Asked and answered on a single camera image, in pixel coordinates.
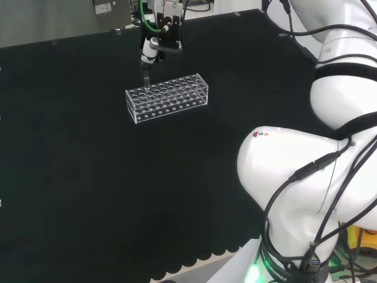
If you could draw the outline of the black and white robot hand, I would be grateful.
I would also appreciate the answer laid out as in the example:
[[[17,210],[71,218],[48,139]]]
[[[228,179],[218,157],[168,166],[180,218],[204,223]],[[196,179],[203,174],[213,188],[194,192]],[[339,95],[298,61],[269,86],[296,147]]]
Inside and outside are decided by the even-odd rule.
[[[138,1],[141,20],[141,68],[149,70],[166,52],[182,50],[180,25],[184,5],[180,1]]]

